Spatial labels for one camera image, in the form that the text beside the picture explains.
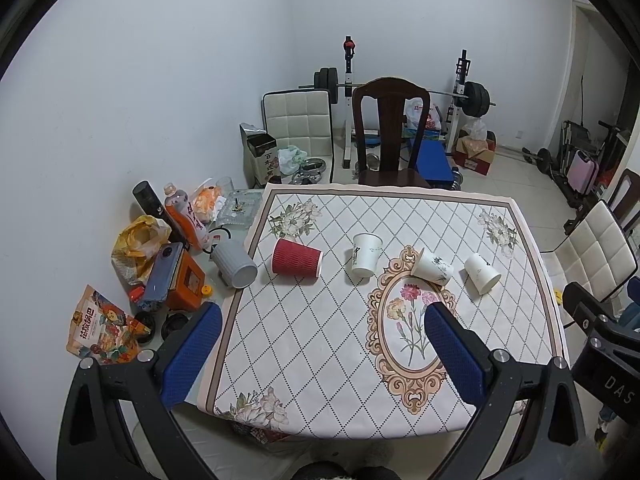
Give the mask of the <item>dumbbell on floor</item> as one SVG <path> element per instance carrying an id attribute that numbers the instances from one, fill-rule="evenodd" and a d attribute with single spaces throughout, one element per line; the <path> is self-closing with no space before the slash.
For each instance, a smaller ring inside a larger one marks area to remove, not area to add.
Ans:
<path id="1" fill-rule="evenodd" d="M 524 160 L 535 165 L 542 174 L 551 174 L 552 156 L 546 148 L 541 148 L 536 154 L 528 148 L 521 149 Z"/>

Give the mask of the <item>cream quilted chair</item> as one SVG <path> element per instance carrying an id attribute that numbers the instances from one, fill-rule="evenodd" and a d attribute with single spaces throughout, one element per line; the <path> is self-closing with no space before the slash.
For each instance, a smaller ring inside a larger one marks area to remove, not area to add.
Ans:
<path id="1" fill-rule="evenodd" d="M 611 312 L 638 261 L 611 209 L 599 200 L 557 248 L 542 252 L 553 290 L 578 283 Z"/>
<path id="2" fill-rule="evenodd" d="M 330 183 L 334 141 L 330 95 L 326 90 L 295 89 L 265 93 L 262 121 L 278 148 L 300 148 L 310 158 L 326 163 L 321 183 Z"/>

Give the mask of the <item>blue weight bench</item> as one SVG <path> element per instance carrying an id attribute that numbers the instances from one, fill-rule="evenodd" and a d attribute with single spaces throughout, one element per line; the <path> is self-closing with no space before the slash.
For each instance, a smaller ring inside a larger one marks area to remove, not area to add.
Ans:
<path id="1" fill-rule="evenodd" d="M 421 142 L 416 155 L 416 172 L 432 188 L 451 188 L 456 182 L 445 150 L 439 141 Z"/>

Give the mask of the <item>white squat rack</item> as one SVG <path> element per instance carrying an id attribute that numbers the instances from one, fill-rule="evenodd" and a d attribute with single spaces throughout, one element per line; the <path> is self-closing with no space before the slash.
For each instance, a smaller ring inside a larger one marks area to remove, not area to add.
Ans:
<path id="1" fill-rule="evenodd" d="M 352 89 L 355 87 L 352 81 L 352 58 L 355 55 L 355 41 L 347 35 L 343 44 L 345 51 L 345 80 L 338 85 L 344 89 L 345 97 L 345 121 L 344 121 L 344 144 L 342 156 L 342 168 L 349 169 L 352 164 Z M 462 50 L 460 58 L 458 58 L 456 67 L 456 76 L 454 76 L 454 91 L 442 92 L 443 96 L 450 96 L 451 103 L 447 108 L 445 118 L 444 131 L 440 135 L 442 140 L 446 141 L 446 152 L 450 153 L 454 147 L 454 136 L 457 133 L 459 119 L 461 115 L 461 107 L 457 106 L 457 101 L 463 99 L 463 87 L 468 79 L 471 60 L 468 58 L 468 52 Z"/>

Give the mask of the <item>red corrugated paper cup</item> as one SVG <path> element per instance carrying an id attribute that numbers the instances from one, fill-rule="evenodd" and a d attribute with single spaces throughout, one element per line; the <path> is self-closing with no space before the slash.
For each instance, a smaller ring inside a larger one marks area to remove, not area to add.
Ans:
<path id="1" fill-rule="evenodd" d="M 274 245 L 271 270 L 274 274 L 318 278 L 321 272 L 323 252 L 281 238 Z"/>

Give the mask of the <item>black cylinder bottle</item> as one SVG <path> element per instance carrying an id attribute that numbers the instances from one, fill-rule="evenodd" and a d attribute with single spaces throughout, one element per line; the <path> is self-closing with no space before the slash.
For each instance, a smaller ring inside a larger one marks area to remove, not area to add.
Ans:
<path id="1" fill-rule="evenodd" d="M 167 211 L 147 180 L 136 184 L 132 189 L 132 195 L 145 214 L 163 220 L 172 229 Z"/>

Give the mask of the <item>pink suitcase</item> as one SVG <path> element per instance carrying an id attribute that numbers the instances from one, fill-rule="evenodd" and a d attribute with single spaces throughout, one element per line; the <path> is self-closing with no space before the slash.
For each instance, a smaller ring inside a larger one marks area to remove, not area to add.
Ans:
<path id="1" fill-rule="evenodd" d="M 577 150 L 567 171 L 567 182 L 572 190 L 585 195 L 590 191 L 599 170 L 598 163 L 587 152 Z"/>

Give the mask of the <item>floral diamond pattern tablecloth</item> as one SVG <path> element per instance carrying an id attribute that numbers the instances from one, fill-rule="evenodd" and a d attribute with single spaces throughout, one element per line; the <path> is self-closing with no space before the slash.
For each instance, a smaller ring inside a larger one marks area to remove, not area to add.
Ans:
<path id="1" fill-rule="evenodd" d="M 352 273 L 359 233 L 382 238 L 375 274 Z M 323 252 L 318 278 L 274 274 L 278 240 Z M 535 239 L 509 197 L 426 188 L 272 184 L 244 240 L 256 280 L 224 302 L 224 332 L 196 405 L 232 422 L 318 438 L 456 431 L 464 403 L 424 330 L 444 304 L 489 348 L 547 363 L 566 356 L 559 308 Z M 452 264 L 438 286 L 411 275 L 425 248 Z M 500 274 L 480 295 L 464 263 Z"/>

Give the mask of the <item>cardboard box with tissue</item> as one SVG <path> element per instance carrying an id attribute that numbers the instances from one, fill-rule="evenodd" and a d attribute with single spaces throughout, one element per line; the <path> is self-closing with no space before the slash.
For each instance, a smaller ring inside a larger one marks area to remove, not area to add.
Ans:
<path id="1" fill-rule="evenodd" d="M 460 129 L 452 157 L 458 166 L 487 176 L 496 148 L 495 133 L 480 118 L 474 118 Z"/>

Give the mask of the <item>blue grey smartphone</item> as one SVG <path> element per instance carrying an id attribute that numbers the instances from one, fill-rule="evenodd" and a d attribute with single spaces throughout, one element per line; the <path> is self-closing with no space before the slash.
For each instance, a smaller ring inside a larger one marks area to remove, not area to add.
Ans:
<path id="1" fill-rule="evenodd" d="M 140 301 L 143 309 L 153 310 L 167 299 L 183 249 L 181 243 L 165 244 L 160 248 Z"/>

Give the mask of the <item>orange box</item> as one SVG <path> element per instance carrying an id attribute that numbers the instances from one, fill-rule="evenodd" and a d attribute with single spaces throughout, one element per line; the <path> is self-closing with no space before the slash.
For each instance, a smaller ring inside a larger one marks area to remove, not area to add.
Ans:
<path id="1" fill-rule="evenodd" d="M 165 301 L 169 310 L 194 312 L 201 305 L 205 273 L 191 255 L 183 250 L 178 258 Z"/>

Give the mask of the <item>cream quilted chair right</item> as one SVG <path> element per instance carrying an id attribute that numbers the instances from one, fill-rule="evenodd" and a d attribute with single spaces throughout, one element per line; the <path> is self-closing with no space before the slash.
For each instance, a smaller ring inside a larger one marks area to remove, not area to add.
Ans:
<path id="1" fill-rule="evenodd" d="M 578 283 L 611 312 L 638 261 L 611 209 L 599 200 L 557 248 L 542 252 L 553 290 Z"/>

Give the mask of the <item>red label drink bottle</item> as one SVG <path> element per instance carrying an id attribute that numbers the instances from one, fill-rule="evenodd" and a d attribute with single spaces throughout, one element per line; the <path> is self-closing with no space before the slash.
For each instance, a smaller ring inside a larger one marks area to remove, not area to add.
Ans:
<path id="1" fill-rule="evenodd" d="M 172 183 L 164 186 L 164 194 L 165 208 L 171 218 L 178 223 L 189 244 L 198 250 L 209 248 L 206 227 L 198 220 L 188 194 Z"/>

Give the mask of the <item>grey ribbed cup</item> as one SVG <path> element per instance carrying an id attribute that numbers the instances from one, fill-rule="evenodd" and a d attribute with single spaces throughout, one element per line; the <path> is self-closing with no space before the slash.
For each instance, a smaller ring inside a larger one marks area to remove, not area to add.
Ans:
<path id="1" fill-rule="evenodd" d="M 257 266 L 237 240 L 223 240 L 210 254 L 224 284 L 235 289 L 247 288 L 255 281 Z"/>

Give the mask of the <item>colourful snack bag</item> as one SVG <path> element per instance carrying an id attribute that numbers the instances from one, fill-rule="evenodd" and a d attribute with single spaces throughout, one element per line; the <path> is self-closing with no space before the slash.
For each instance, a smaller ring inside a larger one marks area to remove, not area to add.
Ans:
<path id="1" fill-rule="evenodd" d="M 87 285 L 70 320 L 66 351 L 103 365 L 128 363 L 140 352 L 139 340 L 150 335 L 148 326 Z"/>

